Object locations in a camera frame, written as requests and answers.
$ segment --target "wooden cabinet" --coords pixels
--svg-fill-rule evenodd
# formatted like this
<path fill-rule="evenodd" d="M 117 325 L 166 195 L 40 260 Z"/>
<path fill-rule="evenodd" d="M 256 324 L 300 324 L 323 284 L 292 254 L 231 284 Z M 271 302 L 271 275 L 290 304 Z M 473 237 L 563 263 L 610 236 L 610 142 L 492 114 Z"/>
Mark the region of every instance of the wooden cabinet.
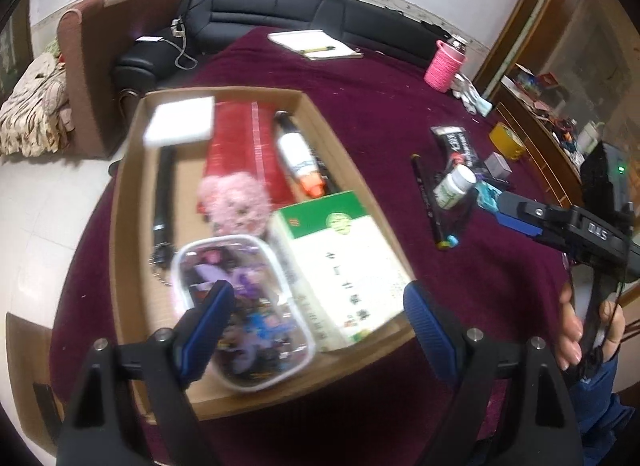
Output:
<path fill-rule="evenodd" d="M 495 111 L 524 142 L 549 203 L 567 208 L 582 205 L 580 174 L 538 118 L 504 85 L 495 96 Z"/>

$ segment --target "green and white medicine box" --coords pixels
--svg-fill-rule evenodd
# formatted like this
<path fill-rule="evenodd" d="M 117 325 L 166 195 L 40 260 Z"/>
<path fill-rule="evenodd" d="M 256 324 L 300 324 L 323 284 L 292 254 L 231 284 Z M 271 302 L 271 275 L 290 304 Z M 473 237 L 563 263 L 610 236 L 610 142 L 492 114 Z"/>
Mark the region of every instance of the green and white medicine box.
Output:
<path fill-rule="evenodd" d="M 353 345 L 402 312 L 410 278 L 354 192 L 275 211 L 267 241 L 321 351 Z"/>

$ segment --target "yellow tape roll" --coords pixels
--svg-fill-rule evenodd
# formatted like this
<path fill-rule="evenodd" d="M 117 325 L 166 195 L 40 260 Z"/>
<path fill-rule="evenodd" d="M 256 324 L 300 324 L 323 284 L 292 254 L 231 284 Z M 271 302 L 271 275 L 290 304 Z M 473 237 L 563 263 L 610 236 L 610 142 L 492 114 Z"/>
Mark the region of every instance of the yellow tape roll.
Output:
<path fill-rule="evenodd" d="M 524 142 L 520 140 L 511 128 L 502 122 L 498 122 L 495 125 L 489 134 L 489 139 L 507 159 L 517 160 L 527 150 Z"/>

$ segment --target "blue sleeve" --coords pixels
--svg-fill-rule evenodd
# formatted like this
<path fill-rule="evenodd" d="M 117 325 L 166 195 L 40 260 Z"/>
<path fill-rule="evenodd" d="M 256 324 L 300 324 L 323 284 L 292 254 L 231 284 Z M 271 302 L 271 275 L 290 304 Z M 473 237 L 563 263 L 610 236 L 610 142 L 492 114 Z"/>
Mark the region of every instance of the blue sleeve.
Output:
<path fill-rule="evenodd" d="M 633 408 L 620 404 L 617 394 L 612 394 L 617 368 L 616 354 L 603 364 L 594 378 L 569 389 L 582 435 L 584 466 L 595 466 L 600 462 L 634 413 Z"/>

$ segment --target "yellow pen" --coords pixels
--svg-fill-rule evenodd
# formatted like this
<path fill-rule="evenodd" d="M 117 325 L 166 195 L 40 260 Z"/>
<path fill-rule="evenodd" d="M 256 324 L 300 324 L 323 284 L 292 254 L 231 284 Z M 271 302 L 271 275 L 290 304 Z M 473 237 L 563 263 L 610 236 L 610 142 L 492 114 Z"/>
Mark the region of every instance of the yellow pen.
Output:
<path fill-rule="evenodd" d="M 335 47 L 333 45 L 328 47 L 317 47 L 315 49 L 305 49 L 298 52 L 299 54 L 311 54 L 312 52 L 325 52 L 325 51 L 332 51 L 332 50 L 335 50 Z"/>

